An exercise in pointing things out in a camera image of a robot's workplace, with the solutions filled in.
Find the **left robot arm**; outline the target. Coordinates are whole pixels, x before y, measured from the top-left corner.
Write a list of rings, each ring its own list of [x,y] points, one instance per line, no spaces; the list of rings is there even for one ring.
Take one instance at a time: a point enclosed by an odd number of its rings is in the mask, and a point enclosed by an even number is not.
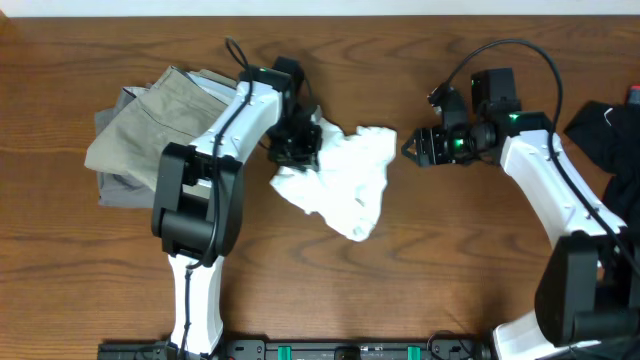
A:
[[[316,106],[298,100],[300,63],[279,57],[272,67],[242,67],[234,99],[214,124],[190,144],[171,142],[161,153],[151,229],[175,281],[175,326],[162,351],[168,359],[216,354],[222,268],[242,226],[244,165],[262,137],[276,165],[319,167],[321,129]]]

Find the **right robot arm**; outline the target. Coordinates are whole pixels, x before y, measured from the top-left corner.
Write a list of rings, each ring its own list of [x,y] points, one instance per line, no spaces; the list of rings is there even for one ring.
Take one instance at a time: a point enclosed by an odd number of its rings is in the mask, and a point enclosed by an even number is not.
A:
[[[441,121],[419,128],[402,154],[420,167],[499,166],[520,187],[552,254],[534,308],[496,327],[493,359],[552,359],[639,334],[639,235],[600,202],[563,151],[551,121],[525,112],[511,69],[471,77],[472,104],[448,83],[428,97]]]

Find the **white printed t-shirt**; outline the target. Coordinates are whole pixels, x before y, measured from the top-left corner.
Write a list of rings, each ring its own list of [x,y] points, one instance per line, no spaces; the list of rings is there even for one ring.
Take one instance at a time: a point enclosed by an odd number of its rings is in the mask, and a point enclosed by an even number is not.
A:
[[[387,168],[396,156],[397,132],[359,126],[351,134],[318,119],[322,145],[317,170],[280,167],[270,185],[305,214],[317,213],[345,238],[363,242],[381,215]]]

